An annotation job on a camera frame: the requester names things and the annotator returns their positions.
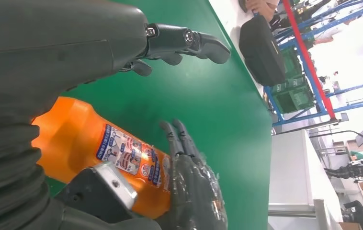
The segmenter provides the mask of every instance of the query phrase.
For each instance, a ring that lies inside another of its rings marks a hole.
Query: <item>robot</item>
[[[222,64],[230,58],[230,51],[211,35],[148,23],[140,9],[120,3],[0,0],[0,229],[159,230],[158,222],[150,219],[108,223],[67,206],[67,200],[50,198],[43,168],[36,165],[41,152],[31,146],[39,135],[31,121],[50,110],[62,92],[79,84],[118,72],[134,71],[147,76],[152,68],[142,60],[161,59],[177,65],[182,55]],[[187,166],[196,167],[193,161],[197,157],[181,158],[189,160]],[[207,191],[212,191],[213,182],[202,179],[208,168],[199,165],[200,171],[190,175],[191,181],[200,181]],[[119,187],[117,181],[106,183],[105,187]],[[79,202],[84,197],[75,195],[70,199]],[[212,213],[214,208],[222,208],[221,200],[217,195],[215,206],[191,203],[181,216]],[[174,214],[164,219],[172,219],[178,212],[174,207],[170,210]],[[167,229],[190,229],[189,220],[173,221]],[[223,216],[212,214],[194,220],[197,230],[227,229]]]
[[[351,161],[346,166],[339,169],[325,169],[328,176],[337,178],[349,179],[355,178],[355,183],[363,182],[363,159],[358,161]]]

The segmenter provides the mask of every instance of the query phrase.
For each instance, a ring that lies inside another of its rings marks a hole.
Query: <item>blue metal shelf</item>
[[[314,35],[322,33],[322,32],[326,31],[329,28],[332,28],[332,27],[334,27],[336,25],[339,25],[341,23],[344,23],[346,21],[356,19],[357,17],[361,16],[362,14],[363,14],[363,8],[358,10],[358,11],[355,11],[355,12],[349,14],[349,15],[347,15],[346,17],[343,17],[343,18],[338,19],[338,20],[334,20],[334,21],[332,21],[332,22],[330,22],[330,23],[328,23],[328,24],[326,24],[326,25],[324,25],[324,26],[322,26],[322,27],[320,27],[318,29],[312,30],[312,31],[307,32],[305,34],[302,34],[301,37],[302,37],[303,40],[314,37]],[[290,34],[287,34],[286,36],[282,37],[278,43],[280,43],[284,39],[289,38],[290,36],[292,36],[292,33],[293,32],[291,32]],[[279,45],[279,48],[280,49],[285,49],[285,48],[293,46],[295,44],[296,44],[295,39],[291,39],[291,40],[287,41],[286,43],[283,43],[283,44]]]
[[[323,20],[323,18],[325,16],[330,15],[331,13],[337,12],[337,11],[343,9],[343,8],[346,8],[346,7],[355,5],[355,4],[360,4],[362,2],[363,2],[363,0],[351,0],[349,2],[341,4],[340,6],[337,6],[337,7],[333,8],[333,9],[331,9],[331,10],[329,10],[329,11],[327,11],[327,12],[325,12],[325,13],[323,13],[323,14],[315,17],[315,18],[312,18],[310,20],[307,20],[307,21],[299,24],[299,28],[304,28],[304,27],[306,27],[308,25],[311,25],[312,23],[320,22],[320,21]],[[345,21],[355,19],[355,18],[357,18],[358,16],[360,16],[362,14],[363,14],[363,8],[356,11],[356,12],[353,12],[353,13],[349,14],[348,16],[346,16],[346,17],[344,17],[342,19],[332,21],[329,24],[324,25],[321,28],[318,28],[316,30],[313,30],[311,32],[303,34],[302,39],[304,40],[304,39],[310,38],[310,37],[312,37],[312,36],[314,36],[316,34],[319,34],[319,33],[323,32],[323,31],[325,31],[325,30],[327,30],[327,29],[329,29],[331,27],[334,27],[334,26],[336,26],[338,24],[341,24],[341,23],[343,23]],[[283,34],[279,33],[275,38],[287,38],[287,37],[290,37],[292,35],[293,35],[293,30],[288,29],[288,30],[284,31]],[[297,43],[297,41],[295,39],[289,40],[288,42],[286,42],[284,44],[281,44],[279,46],[279,48],[284,49],[284,48],[289,47],[289,46],[296,46],[297,50],[299,50],[299,45],[298,45],[298,43]],[[273,126],[279,126],[279,125],[284,125],[284,124],[288,124],[288,123],[292,123],[292,122],[297,122],[297,121],[311,119],[311,118],[315,118],[315,117],[319,117],[319,116],[328,115],[328,112],[325,109],[324,104],[322,103],[322,97],[318,93],[318,90],[317,90],[317,85],[316,84],[319,84],[319,82],[314,82],[313,81],[313,79],[311,77],[310,69],[304,64],[305,59],[304,59],[302,53],[299,52],[299,55],[300,55],[300,58],[301,58],[301,60],[303,62],[304,72],[305,72],[305,74],[306,74],[306,76],[307,76],[307,78],[309,80],[309,84],[311,86],[311,89],[313,90],[313,93],[314,93],[314,96],[315,96],[315,99],[316,99],[316,105],[318,105],[318,107],[320,108],[320,112],[317,112],[315,114],[310,114],[310,115],[303,115],[305,112],[308,111],[308,110],[303,110],[303,111],[300,111],[295,116],[293,116],[292,118],[285,120],[284,116],[282,115],[281,111],[279,110],[279,108],[277,106],[277,103],[273,99],[270,87],[265,87],[264,91],[268,95],[269,101],[271,102],[271,105],[273,106],[273,109],[276,111],[277,116],[278,116],[278,122],[274,123]],[[325,96],[326,97],[332,97],[332,96],[339,95],[339,94],[342,94],[342,93],[346,93],[346,92],[356,90],[356,89],[359,89],[359,88],[362,88],[362,87],[363,87],[363,84],[362,85],[357,85],[357,86],[354,86],[354,87],[350,87],[348,89],[339,90],[337,92],[327,93]],[[333,109],[333,112],[338,113],[338,112],[343,112],[343,111],[356,109],[356,108],[361,108],[361,107],[363,107],[363,102],[356,103],[356,104],[350,104],[350,105],[343,106],[343,107],[339,107],[339,108]]]

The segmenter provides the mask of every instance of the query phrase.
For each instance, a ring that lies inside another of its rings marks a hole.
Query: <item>orange bottle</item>
[[[170,157],[100,117],[90,104],[59,97],[33,124],[40,135],[32,145],[42,150],[38,164],[47,176],[68,183],[86,167],[113,161],[138,193],[134,212],[154,219],[169,209]]]

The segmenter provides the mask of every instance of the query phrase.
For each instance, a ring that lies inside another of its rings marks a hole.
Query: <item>green plastic crate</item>
[[[286,84],[288,88],[294,88],[297,86],[305,85],[307,84],[306,76],[302,74],[297,78],[286,79]]]
[[[286,79],[298,78],[303,74],[302,66],[297,58],[294,47],[288,47],[281,51],[284,60]]]
[[[272,96],[284,114],[314,107],[314,96],[304,76],[274,86]]]

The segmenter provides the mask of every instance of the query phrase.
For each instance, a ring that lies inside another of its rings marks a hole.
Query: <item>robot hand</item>
[[[138,59],[162,59],[169,65],[178,65],[186,54],[201,59],[210,59],[217,64],[225,63],[231,56],[229,49],[212,35],[192,31],[189,28],[158,24],[149,24],[146,28],[147,48],[128,62],[120,71],[135,71],[141,76],[148,76],[152,68]]]
[[[170,210],[156,219],[162,230],[226,230],[227,214],[218,180],[182,122],[161,122],[172,158]]]

